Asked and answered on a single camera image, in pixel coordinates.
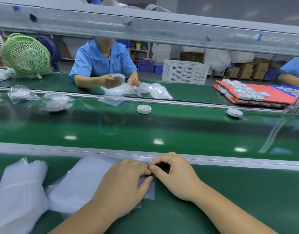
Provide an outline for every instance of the blue plastic crate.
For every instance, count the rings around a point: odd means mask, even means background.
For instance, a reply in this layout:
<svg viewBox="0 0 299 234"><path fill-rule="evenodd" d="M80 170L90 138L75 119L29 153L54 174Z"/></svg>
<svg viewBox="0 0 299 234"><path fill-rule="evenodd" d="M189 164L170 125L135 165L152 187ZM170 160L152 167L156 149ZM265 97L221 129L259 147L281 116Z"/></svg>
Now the blue plastic crate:
<svg viewBox="0 0 299 234"><path fill-rule="evenodd" d="M138 60L138 70L140 72L154 72L154 61Z"/></svg>
<svg viewBox="0 0 299 234"><path fill-rule="evenodd" d="M156 74L163 75L163 65L156 65Z"/></svg>
<svg viewBox="0 0 299 234"><path fill-rule="evenodd" d="M131 47L131 41L129 40L116 40L117 43L122 43L123 45L125 45L127 48Z"/></svg>

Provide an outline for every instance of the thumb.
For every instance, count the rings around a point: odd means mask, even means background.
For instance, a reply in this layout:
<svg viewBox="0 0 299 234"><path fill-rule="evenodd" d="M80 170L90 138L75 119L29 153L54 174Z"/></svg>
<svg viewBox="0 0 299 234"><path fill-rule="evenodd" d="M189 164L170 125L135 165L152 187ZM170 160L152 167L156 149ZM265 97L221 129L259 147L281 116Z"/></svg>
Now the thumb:
<svg viewBox="0 0 299 234"><path fill-rule="evenodd" d="M153 177L149 176L147 177L141 185L138 187L138 194L143 198L145 193L148 191L150 184L153 181Z"/></svg>
<svg viewBox="0 0 299 234"><path fill-rule="evenodd" d="M160 167L156 165L150 165L149 169L164 185L166 185L168 181L167 173L165 173Z"/></svg>

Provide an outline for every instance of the blue shirt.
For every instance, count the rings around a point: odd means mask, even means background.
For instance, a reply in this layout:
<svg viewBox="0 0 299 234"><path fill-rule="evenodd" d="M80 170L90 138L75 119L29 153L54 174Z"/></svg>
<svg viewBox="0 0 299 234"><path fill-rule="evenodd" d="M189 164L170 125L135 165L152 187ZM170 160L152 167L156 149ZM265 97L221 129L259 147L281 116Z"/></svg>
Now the blue shirt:
<svg viewBox="0 0 299 234"><path fill-rule="evenodd" d="M115 42L108 62L101 54L96 39L93 39L78 49L69 77L74 80L76 74L90 77L115 73L129 77L136 70L125 45Z"/></svg>
<svg viewBox="0 0 299 234"><path fill-rule="evenodd" d="M299 78L299 57L295 57L282 66L279 70L279 74L286 72Z"/></svg>

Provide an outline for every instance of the white plastic crate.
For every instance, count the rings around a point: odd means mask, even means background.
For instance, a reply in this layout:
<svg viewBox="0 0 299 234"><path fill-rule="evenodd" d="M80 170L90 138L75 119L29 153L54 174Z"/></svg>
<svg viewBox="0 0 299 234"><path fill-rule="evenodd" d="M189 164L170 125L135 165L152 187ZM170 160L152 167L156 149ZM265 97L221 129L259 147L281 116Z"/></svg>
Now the white plastic crate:
<svg viewBox="0 0 299 234"><path fill-rule="evenodd" d="M204 85L209 66L199 62L165 60L162 81Z"/></svg>

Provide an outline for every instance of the short sleeve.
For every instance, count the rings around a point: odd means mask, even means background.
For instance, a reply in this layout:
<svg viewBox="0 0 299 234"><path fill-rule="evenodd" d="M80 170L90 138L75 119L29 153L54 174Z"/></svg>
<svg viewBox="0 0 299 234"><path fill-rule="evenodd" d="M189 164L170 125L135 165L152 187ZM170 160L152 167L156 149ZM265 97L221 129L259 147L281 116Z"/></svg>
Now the short sleeve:
<svg viewBox="0 0 299 234"><path fill-rule="evenodd" d="M282 74L284 72L299 77L299 57L293 58L284 66L282 66L279 70L279 73Z"/></svg>
<svg viewBox="0 0 299 234"><path fill-rule="evenodd" d="M130 75L138 70L133 63L127 48L125 48L125 53L124 53L124 59L122 62L122 68L121 68L121 73L124 74L125 77L130 77Z"/></svg>
<svg viewBox="0 0 299 234"><path fill-rule="evenodd" d="M88 55L89 46L84 45L78 49L74 65L70 71L69 78L74 80L76 74L90 77L92 71L91 59Z"/></svg>

